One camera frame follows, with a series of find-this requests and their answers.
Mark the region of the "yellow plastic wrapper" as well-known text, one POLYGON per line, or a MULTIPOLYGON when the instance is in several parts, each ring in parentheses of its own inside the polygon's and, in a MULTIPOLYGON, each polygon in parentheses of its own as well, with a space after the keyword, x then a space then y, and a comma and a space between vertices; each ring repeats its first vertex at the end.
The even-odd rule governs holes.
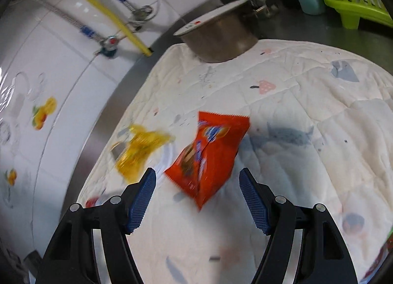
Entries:
POLYGON ((174 161, 175 137, 163 130, 149 131, 140 124, 129 127, 131 138, 113 145, 120 148, 114 168, 126 184, 140 181, 147 168, 154 169, 161 179, 174 161))

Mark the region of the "orange snack wrapper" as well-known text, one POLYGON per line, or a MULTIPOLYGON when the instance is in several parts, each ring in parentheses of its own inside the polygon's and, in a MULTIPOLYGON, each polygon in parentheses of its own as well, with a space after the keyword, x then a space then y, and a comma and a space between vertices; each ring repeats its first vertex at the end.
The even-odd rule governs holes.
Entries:
POLYGON ((165 170, 166 176, 201 209, 230 178, 250 126, 248 116, 199 112, 194 141, 165 170))

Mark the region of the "red cola can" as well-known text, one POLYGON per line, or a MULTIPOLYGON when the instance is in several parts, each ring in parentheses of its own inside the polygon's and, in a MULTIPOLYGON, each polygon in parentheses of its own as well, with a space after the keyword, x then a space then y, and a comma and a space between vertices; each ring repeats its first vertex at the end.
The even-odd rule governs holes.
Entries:
POLYGON ((98 205, 98 201, 99 201, 99 197, 92 197, 92 198, 89 198, 89 199, 85 202, 84 207, 85 207, 85 208, 93 208, 93 207, 95 207, 95 206, 98 205))

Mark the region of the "white quilted cloth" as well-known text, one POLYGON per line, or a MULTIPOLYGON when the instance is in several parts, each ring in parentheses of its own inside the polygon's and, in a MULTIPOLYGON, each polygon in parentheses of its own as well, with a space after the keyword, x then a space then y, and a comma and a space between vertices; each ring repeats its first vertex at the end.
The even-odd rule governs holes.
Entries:
POLYGON ((262 40, 219 64, 176 44, 123 114, 79 202, 123 191, 111 148, 131 125, 173 137, 149 160, 163 173, 195 138, 200 111, 247 116, 251 127, 232 176, 202 209, 168 178, 158 182, 128 238, 144 282, 251 282, 268 239, 239 187, 245 167, 295 205, 323 203, 363 279, 392 229, 391 74, 316 43, 262 40))

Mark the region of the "steel pot with lid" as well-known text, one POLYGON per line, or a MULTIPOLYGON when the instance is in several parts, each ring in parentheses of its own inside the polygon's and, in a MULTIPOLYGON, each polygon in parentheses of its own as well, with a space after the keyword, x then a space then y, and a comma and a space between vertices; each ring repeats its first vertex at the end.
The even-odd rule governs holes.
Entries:
POLYGON ((240 19, 239 9, 248 0, 236 0, 187 23, 174 35, 207 63, 232 60, 258 43, 258 38, 240 19))

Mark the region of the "teal cup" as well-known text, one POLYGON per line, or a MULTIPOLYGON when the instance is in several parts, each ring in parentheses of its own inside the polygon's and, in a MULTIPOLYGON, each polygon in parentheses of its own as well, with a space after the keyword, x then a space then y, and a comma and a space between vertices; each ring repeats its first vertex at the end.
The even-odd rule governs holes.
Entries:
POLYGON ((298 0, 302 11, 305 14, 318 16, 325 13, 325 4, 323 0, 298 0))

